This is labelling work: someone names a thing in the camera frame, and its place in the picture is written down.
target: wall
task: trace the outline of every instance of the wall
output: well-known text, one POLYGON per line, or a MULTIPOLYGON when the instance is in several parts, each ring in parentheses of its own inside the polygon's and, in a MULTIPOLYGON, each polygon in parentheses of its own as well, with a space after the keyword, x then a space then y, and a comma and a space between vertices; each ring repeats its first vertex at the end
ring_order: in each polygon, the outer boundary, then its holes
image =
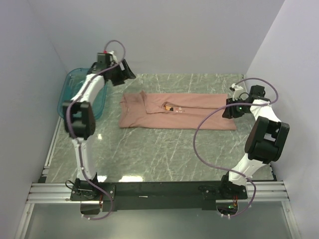
POLYGON ((10 239, 43 169, 66 71, 26 1, 2 1, 0 32, 0 238, 10 239))
POLYGON ((284 2, 29 1, 68 71, 118 39, 135 73, 246 73, 284 2))
POLYGON ((280 93, 273 107, 291 130, 274 165, 304 239, 319 235, 318 9, 317 0, 286 0, 247 73, 269 80, 280 93))

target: teal basket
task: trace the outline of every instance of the teal basket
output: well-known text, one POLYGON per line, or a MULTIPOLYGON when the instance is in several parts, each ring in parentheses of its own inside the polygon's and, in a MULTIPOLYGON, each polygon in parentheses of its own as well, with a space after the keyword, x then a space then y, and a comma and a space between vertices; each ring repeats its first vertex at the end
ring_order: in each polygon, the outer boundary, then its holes
MULTIPOLYGON (((65 82, 62 88, 62 92, 59 99, 58 104, 58 114, 63 117, 63 110, 62 110, 62 103, 64 101, 71 100, 81 89, 82 85, 85 82, 86 75, 88 72, 88 68, 77 68, 73 71, 71 71, 65 78, 65 82)), ((94 118, 97 120, 101 117, 104 103, 105 103, 105 97, 106 97, 106 89, 107 84, 98 92, 92 106, 94 118)))

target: purple cable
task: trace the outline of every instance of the purple cable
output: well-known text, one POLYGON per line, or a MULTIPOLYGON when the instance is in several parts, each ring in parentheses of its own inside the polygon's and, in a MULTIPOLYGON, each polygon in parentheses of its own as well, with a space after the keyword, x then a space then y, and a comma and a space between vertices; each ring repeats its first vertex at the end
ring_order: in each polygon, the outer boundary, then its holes
POLYGON ((195 131, 195 134, 194 134, 194 138, 193 138, 193 148, 194 148, 194 151, 195 151, 195 154, 196 156, 199 158, 199 160, 204 163, 205 165, 209 166, 209 167, 212 167, 212 168, 216 168, 216 169, 220 169, 220 170, 224 170, 224 171, 228 171, 228 172, 233 172, 233 173, 237 173, 239 174, 240 176, 243 176, 244 178, 247 179, 247 181, 249 181, 253 187, 254 187, 254 193, 253 193, 253 196, 251 197, 251 200, 249 201, 248 205, 243 209, 241 210, 240 212, 234 214, 234 215, 231 215, 230 217, 236 217, 240 214, 242 214, 244 211, 246 211, 250 205, 253 203, 254 199, 255 199, 255 196, 256 196, 256 191, 257 191, 257 188, 256 188, 256 185, 254 184, 254 182, 250 179, 250 178, 247 178, 245 174, 241 173, 241 172, 238 172, 236 170, 233 170, 233 169, 230 169, 230 168, 224 168, 224 167, 219 167, 219 166, 216 166, 214 164, 211 164, 211 163, 208 163, 206 162, 198 153, 197 149, 196 149, 196 136, 197 136, 197 133, 199 131, 199 128, 203 125, 203 123, 209 118, 211 117, 213 114, 215 114, 216 112, 218 111, 221 111, 222 109, 225 109, 225 108, 228 108, 228 107, 231 107, 231 106, 267 106, 267 105, 271 105, 275 102, 277 102, 278 98, 279 98, 279 94, 278 94, 278 91, 276 90, 276 88, 270 84, 269 82, 263 80, 263 79, 260 79, 260 78, 246 78, 246 79, 243 79, 239 82, 236 83, 236 85, 238 85, 239 83, 241 82, 244 82, 244 81, 247 81, 247 80, 258 80, 258 81, 262 81, 264 83, 266 83, 267 85, 269 85, 274 91, 275 91, 275 94, 276 94, 276 98, 274 101, 270 101, 269 103, 265 103, 265 104, 250 104, 250 103, 233 103, 233 104, 229 104, 229 105, 225 105, 225 106, 222 106, 216 110, 214 110, 212 113, 210 113, 208 116, 206 116, 202 122, 198 125, 196 131, 195 131))
POLYGON ((113 66, 111 66, 111 67, 109 67, 109 68, 106 68, 106 69, 104 69, 104 70, 102 70, 102 71, 96 73, 96 74, 90 79, 90 81, 87 83, 87 85, 86 85, 85 88, 83 89, 83 91, 82 91, 82 93, 80 94, 80 96, 79 96, 77 99, 75 99, 73 102, 71 102, 71 104, 68 106, 68 108, 67 108, 67 110, 66 110, 66 122, 67 122, 67 125, 68 125, 68 129, 69 129, 70 135, 71 135, 71 137, 72 137, 73 139, 76 139, 77 142, 78 142, 78 144, 79 144, 79 158, 80 158, 80 166, 81 166, 81 169, 82 169, 83 176, 84 176, 85 180, 86 180, 90 185, 92 185, 93 187, 95 187, 96 189, 98 189, 100 192, 102 192, 103 194, 105 194, 105 195, 110 199, 110 201, 111 201, 111 208, 110 208, 109 212, 108 212, 106 215, 104 215, 104 216, 102 216, 102 217, 100 217, 100 218, 91 218, 91 217, 88 217, 88 216, 84 216, 85 218, 90 219, 90 220, 100 220, 100 219, 104 219, 104 218, 106 218, 107 216, 109 216, 109 215, 111 214, 111 212, 113 211, 114 203, 113 203, 113 199, 112 199, 111 195, 110 195, 109 193, 107 193, 105 190, 103 190, 102 188, 100 188, 99 186, 97 186, 97 185, 95 185, 94 183, 92 183, 92 182, 90 181, 90 179, 88 178, 88 176, 86 175, 86 173, 85 173, 85 168, 84 168, 84 166, 83 166, 84 164, 83 164, 82 152, 81 152, 81 141, 79 141, 79 140, 77 139, 77 137, 76 137, 76 135, 75 135, 75 133, 74 133, 74 130, 73 130, 73 128, 72 128, 71 108, 72 108, 72 106, 73 106, 76 102, 78 102, 80 99, 82 99, 83 95, 85 94, 85 92, 86 92, 87 89, 89 88, 90 84, 93 82, 93 80, 94 80, 97 76, 99 76, 100 74, 102 74, 102 73, 104 73, 104 72, 106 72, 106 71, 112 70, 113 68, 115 68, 115 67, 117 67, 118 65, 120 65, 120 63, 124 60, 125 54, 126 54, 126 49, 125 49, 125 46, 124 46, 121 42, 119 42, 118 40, 111 40, 111 41, 107 42, 107 43, 105 44, 104 50, 106 50, 106 48, 108 47, 108 45, 109 45, 111 42, 117 42, 117 43, 119 43, 119 44, 123 47, 123 51, 124 51, 123 57, 121 58, 121 60, 120 60, 117 64, 115 64, 115 65, 113 65, 113 66))

